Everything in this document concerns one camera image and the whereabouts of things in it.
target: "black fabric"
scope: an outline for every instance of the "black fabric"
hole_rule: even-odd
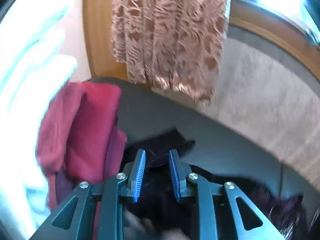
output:
[[[302,204],[307,209],[307,224],[310,226],[313,216],[320,205],[319,192],[288,165],[281,164],[281,170],[280,197],[285,199],[294,195],[303,195]]]
[[[312,226],[308,232],[308,240],[319,240],[320,239],[320,215],[315,218]]]
[[[271,220],[273,225],[284,232],[293,225],[293,233],[288,240],[307,239],[306,213],[302,207],[302,196],[297,195],[287,200],[275,198],[268,188],[252,179],[239,177],[221,177],[211,174],[197,166],[191,170],[205,177],[208,181],[224,184],[235,182],[256,206]],[[218,236],[220,240],[236,239],[232,214],[223,197],[214,198],[217,215]],[[192,237],[195,221],[192,219],[194,206],[179,204],[174,197],[169,165],[165,164],[146,171],[138,202],[126,205],[129,212],[139,218],[149,218],[156,231],[181,228],[184,234]]]
[[[122,158],[120,170],[124,165],[133,162],[137,151],[144,149],[146,151],[146,169],[155,168],[168,163],[169,151],[177,149],[179,156],[183,156],[187,150],[190,150],[195,145],[194,140],[186,141],[186,139],[174,127],[163,134],[148,138],[144,141],[134,143],[126,148]]]
[[[191,169],[210,182],[224,184],[227,181],[232,181],[236,183],[262,213],[268,217],[278,231],[284,236],[287,235],[287,240],[307,239],[308,227],[306,210],[302,205],[303,195],[281,199],[274,197],[265,184],[252,179],[215,176],[197,166],[191,166]]]

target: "red towel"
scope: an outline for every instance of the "red towel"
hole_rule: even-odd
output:
[[[115,85],[69,82],[49,104],[36,157],[49,181],[51,210],[58,204],[56,175],[64,167],[76,183],[98,183],[119,171],[126,142],[116,128],[120,96]]]

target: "gray carpet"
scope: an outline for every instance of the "gray carpet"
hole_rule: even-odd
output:
[[[228,38],[212,106],[198,106],[172,91],[157,92],[241,133],[320,190],[319,98],[291,67]]]

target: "dark cloth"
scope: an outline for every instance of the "dark cloth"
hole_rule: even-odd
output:
[[[146,168],[143,185],[138,202],[127,204],[128,211],[139,218],[149,218],[159,231],[168,228],[190,228],[187,215],[191,212],[188,205],[177,205],[173,195],[169,171],[169,151],[177,149],[182,157],[195,144],[194,140],[187,141],[177,130],[171,130],[129,146],[124,151],[121,169],[128,162],[135,160],[138,149],[146,151]]]
[[[307,239],[308,227],[306,210],[302,206],[302,195],[280,199],[273,196],[265,184],[252,179],[216,176],[194,165],[191,165],[191,169],[192,172],[198,173],[210,182],[218,184],[224,184],[227,181],[234,182],[272,222],[286,240]],[[221,221],[220,225],[218,225],[221,235],[228,233],[221,231],[221,228],[224,228],[222,223],[225,224],[225,222]]]
[[[292,226],[292,231],[287,234],[286,240],[307,239],[306,212],[301,204],[301,195],[282,200],[274,197],[264,184],[251,179],[216,176],[194,165],[191,165],[191,170],[210,182],[224,184],[227,181],[233,181],[266,217],[269,217],[282,234],[288,233],[287,229]],[[226,200],[223,197],[214,198],[218,237],[221,240],[236,239],[235,228],[230,226],[234,225],[233,217],[225,203]],[[126,204],[126,207],[129,212],[139,218],[149,218],[155,230],[159,232],[180,228],[185,235],[192,238],[194,228],[192,218],[195,210],[193,205],[176,202],[168,164],[146,169],[138,202]]]
[[[98,183],[119,172],[126,135],[117,128],[119,87],[67,82],[49,104],[39,129],[37,161],[48,179],[48,206],[72,187]]]
[[[318,207],[315,216],[313,217],[309,232],[308,240],[319,239],[320,236],[320,207]]]
[[[171,149],[177,149],[179,156],[183,156],[194,144],[194,140],[186,141],[174,127],[161,135],[130,145],[124,151],[120,170],[126,163],[134,161],[139,149],[146,151],[146,169],[149,169],[168,163]]]

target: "triangular cutout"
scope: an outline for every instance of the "triangular cutout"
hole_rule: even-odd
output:
[[[249,231],[262,226],[261,219],[253,212],[246,202],[240,197],[236,198],[244,229]]]
[[[58,228],[68,230],[71,227],[73,214],[76,210],[78,197],[72,198],[66,206],[60,211],[58,216],[53,220],[52,225]]]

